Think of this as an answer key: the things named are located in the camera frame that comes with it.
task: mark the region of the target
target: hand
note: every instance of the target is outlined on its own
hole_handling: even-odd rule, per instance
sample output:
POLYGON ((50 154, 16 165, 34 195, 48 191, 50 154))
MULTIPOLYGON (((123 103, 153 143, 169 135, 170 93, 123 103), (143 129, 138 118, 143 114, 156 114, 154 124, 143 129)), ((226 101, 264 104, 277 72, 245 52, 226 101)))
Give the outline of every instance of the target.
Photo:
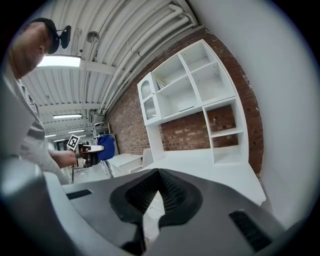
POLYGON ((79 149, 79 154, 81 157, 83 157, 84 159, 87 158, 88 154, 84 154, 86 152, 88 152, 88 148, 86 146, 82 147, 79 149))
POLYGON ((58 164, 59 168, 65 168, 77 164, 77 158, 71 150, 49 150, 52 159, 58 164))

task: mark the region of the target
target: ceiling panel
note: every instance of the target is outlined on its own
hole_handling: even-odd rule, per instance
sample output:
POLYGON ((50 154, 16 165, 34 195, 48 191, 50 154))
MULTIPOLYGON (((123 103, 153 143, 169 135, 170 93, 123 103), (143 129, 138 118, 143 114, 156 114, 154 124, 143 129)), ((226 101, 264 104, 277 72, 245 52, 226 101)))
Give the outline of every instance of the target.
MULTIPOLYGON (((86 106, 93 104, 93 109, 99 108, 113 79, 115 71, 111 73, 110 71, 117 70, 137 41, 173 12, 168 7, 171 2, 170 0, 52 0, 34 13, 31 19, 38 17, 52 19, 58 30, 71 25, 69 46, 66 49, 60 47, 55 54, 80 56, 83 61, 99 65, 99 68, 91 67, 89 70, 85 69, 85 64, 79 69, 36 68, 23 77, 22 82, 40 107, 47 133, 58 131, 57 129, 62 132, 64 129, 92 127, 93 124, 88 120, 90 109, 79 107, 79 104, 86 106), (87 42, 87 34, 91 31, 98 32, 100 37, 94 44, 87 42), (61 106, 62 110, 56 111, 57 106, 61 106), (52 115, 69 113, 82 113, 84 119, 52 118, 52 115)), ((164 28, 174 21, 169 21, 164 28)))

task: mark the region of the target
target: man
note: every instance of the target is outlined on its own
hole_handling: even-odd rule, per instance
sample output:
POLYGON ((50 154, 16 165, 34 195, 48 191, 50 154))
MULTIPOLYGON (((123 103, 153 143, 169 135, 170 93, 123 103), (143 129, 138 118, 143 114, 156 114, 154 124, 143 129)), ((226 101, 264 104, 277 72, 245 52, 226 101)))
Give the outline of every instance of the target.
POLYGON ((60 40, 54 22, 46 18, 37 18, 27 24, 8 49, 7 63, 3 65, 4 82, 16 97, 34 116, 19 156, 37 164, 43 172, 55 173, 61 184, 68 184, 61 168, 76 164, 73 151, 47 149, 45 128, 40 118, 37 104, 21 83, 21 78, 34 70, 47 54, 57 51, 60 40))

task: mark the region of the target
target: cable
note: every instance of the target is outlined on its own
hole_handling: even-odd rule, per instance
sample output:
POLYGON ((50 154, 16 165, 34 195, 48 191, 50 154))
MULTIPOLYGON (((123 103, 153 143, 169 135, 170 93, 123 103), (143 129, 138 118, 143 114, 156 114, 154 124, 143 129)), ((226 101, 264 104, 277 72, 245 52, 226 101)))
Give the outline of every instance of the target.
POLYGON ((76 44, 76 54, 75 54, 75 56, 78 56, 78 46, 79 46, 79 36, 78 36, 78 40, 77 40, 77 44, 76 44))
POLYGON ((72 165, 72 180, 71 180, 71 184, 74 183, 74 166, 75 165, 72 165))

